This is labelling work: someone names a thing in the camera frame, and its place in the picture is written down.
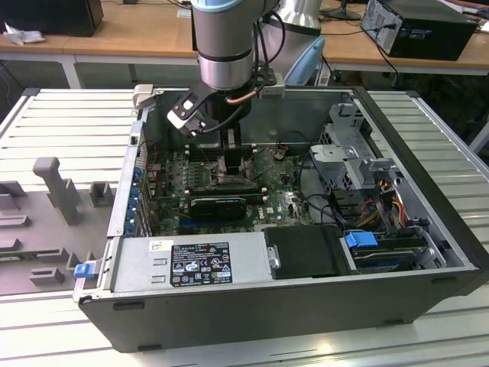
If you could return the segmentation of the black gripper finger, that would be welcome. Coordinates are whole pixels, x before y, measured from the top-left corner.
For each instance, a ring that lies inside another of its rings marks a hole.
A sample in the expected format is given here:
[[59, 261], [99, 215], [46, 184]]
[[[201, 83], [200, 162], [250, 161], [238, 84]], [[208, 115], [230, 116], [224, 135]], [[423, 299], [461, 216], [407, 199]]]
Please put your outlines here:
[[242, 160], [241, 129], [229, 128], [224, 137], [224, 158], [226, 173], [236, 175]]

